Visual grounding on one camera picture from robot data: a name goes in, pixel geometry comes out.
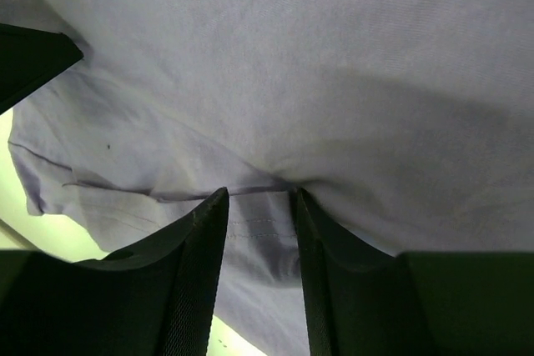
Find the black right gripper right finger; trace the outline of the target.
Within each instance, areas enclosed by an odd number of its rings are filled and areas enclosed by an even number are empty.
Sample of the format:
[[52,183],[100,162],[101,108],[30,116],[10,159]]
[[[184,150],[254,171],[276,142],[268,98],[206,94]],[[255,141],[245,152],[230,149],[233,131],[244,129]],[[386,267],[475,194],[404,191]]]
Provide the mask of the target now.
[[530,355],[531,253],[390,256],[303,189],[291,207],[313,355]]

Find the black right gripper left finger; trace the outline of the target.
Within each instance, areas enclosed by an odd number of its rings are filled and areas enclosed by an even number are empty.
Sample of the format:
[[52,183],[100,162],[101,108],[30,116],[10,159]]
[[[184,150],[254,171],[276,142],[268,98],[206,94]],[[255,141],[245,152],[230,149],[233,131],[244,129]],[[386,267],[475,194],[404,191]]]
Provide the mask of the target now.
[[221,188],[100,260],[2,251],[2,354],[206,354],[228,216]]

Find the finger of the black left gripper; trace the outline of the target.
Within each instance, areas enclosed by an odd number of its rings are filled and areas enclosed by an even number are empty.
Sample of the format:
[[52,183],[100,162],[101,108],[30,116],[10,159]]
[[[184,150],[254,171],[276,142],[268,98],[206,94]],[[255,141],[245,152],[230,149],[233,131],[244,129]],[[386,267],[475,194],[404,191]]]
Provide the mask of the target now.
[[1,25],[1,112],[83,59],[63,33]]

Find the purple t shirt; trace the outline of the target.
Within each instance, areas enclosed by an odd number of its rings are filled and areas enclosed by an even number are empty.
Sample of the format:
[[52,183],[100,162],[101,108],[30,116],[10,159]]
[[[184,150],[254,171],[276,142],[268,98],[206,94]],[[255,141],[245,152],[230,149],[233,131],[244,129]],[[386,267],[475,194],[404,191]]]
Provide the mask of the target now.
[[1,0],[83,60],[13,110],[34,216],[112,252],[230,194],[215,312],[309,352],[289,193],[388,254],[533,248],[533,0]]

